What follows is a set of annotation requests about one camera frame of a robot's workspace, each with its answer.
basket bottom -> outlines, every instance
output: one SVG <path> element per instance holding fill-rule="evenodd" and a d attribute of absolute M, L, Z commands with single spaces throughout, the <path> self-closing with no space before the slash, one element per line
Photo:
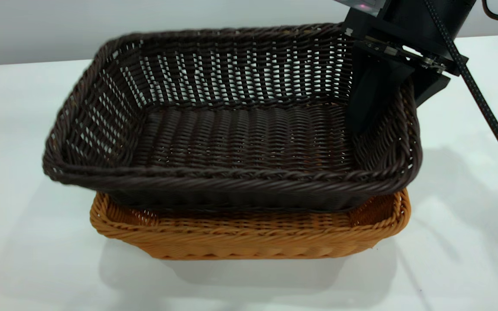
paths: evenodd
<path fill-rule="evenodd" d="M 353 146 L 345 129 L 345 105 L 316 102 L 233 109 L 146 109 L 131 167 L 283 170 L 342 173 L 354 170 Z M 109 193 L 138 209 L 331 213 L 357 207 L 370 195 L 265 192 L 261 190 L 135 189 Z"/>
<path fill-rule="evenodd" d="M 378 241 L 361 242 L 361 244 L 341 244 L 339 246 L 320 246 L 315 248 L 201 248 L 189 246 L 138 246 L 151 257 L 162 260 L 239 260 L 239 259 L 320 259 L 338 258 L 357 254 L 373 248 Z"/>

black mount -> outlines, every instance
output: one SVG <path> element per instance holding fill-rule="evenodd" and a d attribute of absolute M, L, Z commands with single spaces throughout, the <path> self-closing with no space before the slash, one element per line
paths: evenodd
<path fill-rule="evenodd" d="M 475 2 L 436 0 L 437 12 L 453 39 Z M 388 0 L 377 17 L 351 8 L 342 29 L 355 38 L 348 125 L 356 133 L 374 122 L 387 98 L 407 78 L 413 79 L 419 106 L 448 85 L 444 71 L 460 75 L 421 1 Z"/>

white wall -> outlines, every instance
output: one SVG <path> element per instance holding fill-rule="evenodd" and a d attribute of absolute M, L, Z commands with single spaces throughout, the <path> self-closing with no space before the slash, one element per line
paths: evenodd
<path fill-rule="evenodd" d="M 89 59 L 129 32 L 340 22 L 347 11 L 333 0 L 0 0 L 0 63 Z M 478 0 L 460 35 L 495 34 Z"/>

stacked baskets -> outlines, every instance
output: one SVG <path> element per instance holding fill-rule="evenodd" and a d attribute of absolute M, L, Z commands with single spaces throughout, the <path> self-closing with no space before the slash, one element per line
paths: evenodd
<path fill-rule="evenodd" d="M 412 82 L 345 126 L 340 24 L 132 34 L 99 50 L 43 167 L 98 191 L 98 232 L 157 258 L 353 254 L 409 220 L 421 163 Z"/>

basket rim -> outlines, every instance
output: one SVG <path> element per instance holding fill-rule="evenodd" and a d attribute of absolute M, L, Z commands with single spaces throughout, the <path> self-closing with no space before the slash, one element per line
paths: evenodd
<path fill-rule="evenodd" d="M 220 232 L 208 232 L 209 229 L 200 227 L 177 227 L 170 226 L 143 226 L 130 225 L 124 222 L 116 222 L 109 219 L 107 209 L 112 201 L 105 193 L 97 193 L 93 200 L 90 211 L 90 221 L 93 227 L 101 234 L 109 236 L 108 232 L 114 232 L 109 236 L 112 238 L 117 232 L 122 232 L 129 236 L 132 235 L 156 235 L 163 238 L 163 243 L 175 242 L 179 237 L 189 236 L 190 242 L 196 244 L 198 241 L 208 244 L 211 240 L 216 240 L 223 244 L 226 237 L 243 238 L 247 243 L 254 239 L 267 238 L 271 243 L 285 244 L 287 242 L 297 244 L 301 241 L 312 240 L 313 242 L 322 241 L 328 244 L 329 241 L 338 241 L 340 238 L 349 238 L 350 240 L 375 240 L 378 238 L 387 238 L 400 232 L 409 222 L 411 216 L 411 203 L 407 189 L 403 189 L 393 194 L 393 213 L 385 220 L 372 225 L 354 226 L 354 227 L 332 227 L 322 229 L 263 229 L 252 230 L 243 228 L 233 228 L 232 230 L 221 230 Z"/>
<path fill-rule="evenodd" d="M 398 163 L 394 163 L 392 167 L 381 171 L 372 171 L 358 169 L 350 172 L 335 173 L 335 172 L 313 172 L 303 173 L 300 171 L 286 170 L 254 170 L 254 169 L 228 169 L 228 168 L 209 168 L 209 169 L 191 169 L 191 168 L 133 168 L 133 167 L 113 167 L 103 168 L 90 165 L 71 165 L 63 159 L 61 145 L 64 142 L 63 136 L 67 136 L 73 126 L 73 120 L 79 113 L 79 103 L 83 102 L 89 93 L 90 86 L 95 81 L 99 72 L 103 69 L 105 62 L 109 57 L 113 57 L 113 52 L 121 45 L 130 43 L 131 41 L 139 41 L 146 39 L 159 40 L 176 40 L 178 38 L 196 38 L 202 40 L 204 38 L 219 37 L 219 38 L 247 38 L 259 35 L 265 36 L 270 40 L 289 39 L 291 37 L 301 38 L 301 36 L 316 36 L 316 35 L 339 35 L 342 23 L 323 23 L 323 24 L 307 24 L 299 26 L 278 26 L 278 27 L 263 27 L 263 28 L 225 28 L 225 29 L 202 29 L 202 30 L 182 30 L 174 32 L 149 32 L 149 33 L 132 33 L 116 39 L 112 39 L 105 43 L 95 54 L 93 62 L 84 71 L 83 75 L 75 85 L 74 89 L 69 94 L 65 104 L 57 114 L 57 120 L 51 129 L 45 144 L 45 152 L 43 156 L 44 173 L 51 177 L 54 181 L 59 181 L 63 184 L 75 184 L 82 187 L 88 187 L 95 190 L 114 189 L 142 189 L 145 187 L 162 187 L 170 189 L 175 184 L 184 184 L 190 181 L 193 189 L 207 189 L 211 187 L 211 183 L 220 183 L 223 189 L 243 189 L 245 181 L 259 181 L 260 185 L 254 182 L 248 189 L 262 189 L 268 191 L 284 191 L 286 193 L 297 193 L 299 191 L 309 192 L 309 185 L 313 185 L 313 191 L 316 193 L 332 193 L 338 192 L 340 187 L 344 191 L 352 191 L 357 193 L 374 193 L 384 194 L 384 189 L 389 187 L 391 190 L 400 189 L 411 181 L 417 174 L 420 167 L 421 157 L 419 152 L 421 146 L 415 143 L 412 151 L 408 154 L 401 152 Z M 401 92 L 399 94 L 405 100 L 410 99 L 410 94 Z M 418 130 L 417 127 L 409 126 L 409 122 L 417 122 L 417 120 L 407 120 L 406 127 L 409 133 L 414 133 Z M 412 168 L 407 167 L 405 158 L 413 158 L 415 165 Z M 229 173 L 227 177 L 216 177 L 216 175 L 224 175 Z M 136 183 L 124 182 L 125 177 L 128 179 L 136 179 Z M 276 185 L 278 181 L 282 181 L 283 185 Z"/>

